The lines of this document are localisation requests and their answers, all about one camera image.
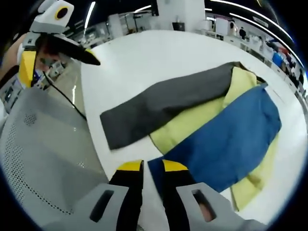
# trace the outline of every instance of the yellow robot part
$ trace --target yellow robot part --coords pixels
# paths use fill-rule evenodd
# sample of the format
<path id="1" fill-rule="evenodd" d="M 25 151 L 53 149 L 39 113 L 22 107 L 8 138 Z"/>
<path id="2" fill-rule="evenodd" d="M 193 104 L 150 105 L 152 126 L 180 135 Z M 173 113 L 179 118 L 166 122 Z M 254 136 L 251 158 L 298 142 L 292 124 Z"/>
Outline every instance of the yellow robot part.
<path id="1" fill-rule="evenodd" d="M 164 163 L 164 167 L 165 167 L 165 172 L 188 170 L 187 167 L 185 167 L 184 165 L 182 165 L 178 162 L 174 162 L 174 161 L 170 161 L 170 160 L 163 160 L 163 163 Z"/>
<path id="2" fill-rule="evenodd" d="M 123 171 L 139 171 L 142 160 L 130 161 L 122 164 L 117 170 Z"/>
<path id="3" fill-rule="evenodd" d="M 21 55 L 19 79 L 27 88 L 31 87 L 36 55 L 36 51 L 24 51 Z"/>

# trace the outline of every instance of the black cable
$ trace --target black cable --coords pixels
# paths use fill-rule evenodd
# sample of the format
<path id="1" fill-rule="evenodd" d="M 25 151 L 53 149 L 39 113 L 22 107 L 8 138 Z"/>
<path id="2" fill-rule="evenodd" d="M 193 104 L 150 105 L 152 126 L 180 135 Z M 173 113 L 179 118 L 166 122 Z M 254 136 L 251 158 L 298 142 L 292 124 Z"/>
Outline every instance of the black cable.
<path id="1" fill-rule="evenodd" d="M 70 104 L 76 109 L 76 111 L 81 115 L 81 117 L 84 118 L 84 120 L 87 120 L 86 116 L 79 111 L 79 109 L 72 103 L 72 101 L 49 80 L 49 78 L 47 77 L 44 71 L 43 71 L 43 74 L 47 82 L 70 102 Z"/>

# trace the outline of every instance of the yellow cloth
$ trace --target yellow cloth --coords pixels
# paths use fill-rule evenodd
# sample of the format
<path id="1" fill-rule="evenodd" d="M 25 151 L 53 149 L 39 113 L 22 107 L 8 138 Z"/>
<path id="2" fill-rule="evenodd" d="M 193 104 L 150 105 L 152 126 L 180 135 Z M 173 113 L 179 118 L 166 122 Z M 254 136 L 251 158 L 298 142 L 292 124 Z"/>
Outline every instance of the yellow cloth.
<path id="1" fill-rule="evenodd" d="M 150 136 L 162 154 L 166 154 L 202 125 L 217 116 L 240 95 L 257 85 L 257 77 L 238 67 L 233 68 L 231 85 L 225 97 L 221 97 L 180 113 Z M 261 164 L 246 178 L 231 187 L 237 209 L 243 209 L 263 188 L 270 174 L 277 137 L 270 145 Z"/>
<path id="2" fill-rule="evenodd" d="M 270 178 L 278 136 L 269 146 L 262 162 L 256 167 L 247 177 L 231 186 L 236 209 L 242 210 L 249 204 L 249 202 L 263 189 L 266 181 Z"/>

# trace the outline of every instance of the folded fabric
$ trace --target folded fabric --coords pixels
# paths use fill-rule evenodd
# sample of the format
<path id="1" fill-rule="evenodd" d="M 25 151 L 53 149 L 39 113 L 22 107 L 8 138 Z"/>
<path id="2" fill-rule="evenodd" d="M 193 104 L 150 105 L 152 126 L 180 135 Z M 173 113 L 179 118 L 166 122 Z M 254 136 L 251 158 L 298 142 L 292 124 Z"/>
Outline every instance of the folded fabric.
<path id="1" fill-rule="evenodd" d="M 204 182 L 217 192 L 255 169 L 281 128 L 277 107 L 264 87 L 245 92 L 165 156 L 149 161 L 158 192 L 162 159 L 180 162 L 196 182 Z"/>
<path id="2" fill-rule="evenodd" d="M 151 133 L 154 145 L 162 154 L 166 154 L 203 124 L 217 116 L 237 97 L 256 85 L 257 77 L 253 73 L 234 67 L 231 85 L 226 97 L 220 97 L 181 112 L 165 126 Z M 270 177 L 277 140 L 278 135 L 270 144 L 261 164 L 247 177 L 231 186 L 237 210 L 242 210 L 263 189 Z"/>
<path id="3" fill-rule="evenodd" d="M 185 109 L 226 95 L 232 62 L 219 67 L 158 82 L 129 101 L 101 114 L 110 149 L 132 144 L 165 125 Z"/>

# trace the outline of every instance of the gray cloth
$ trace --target gray cloth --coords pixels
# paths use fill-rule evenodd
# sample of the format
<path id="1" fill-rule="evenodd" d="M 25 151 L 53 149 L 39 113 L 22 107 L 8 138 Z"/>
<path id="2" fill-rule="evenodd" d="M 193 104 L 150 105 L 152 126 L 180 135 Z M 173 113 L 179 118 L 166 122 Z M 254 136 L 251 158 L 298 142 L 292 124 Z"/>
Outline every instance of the gray cloth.
<path id="1" fill-rule="evenodd" d="M 165 125 L 185 109 L 226 95 L 231 62 L 189 76 L 158 82 L 127 102 L 101 114 L 109 148 L 132 144 Z"/>

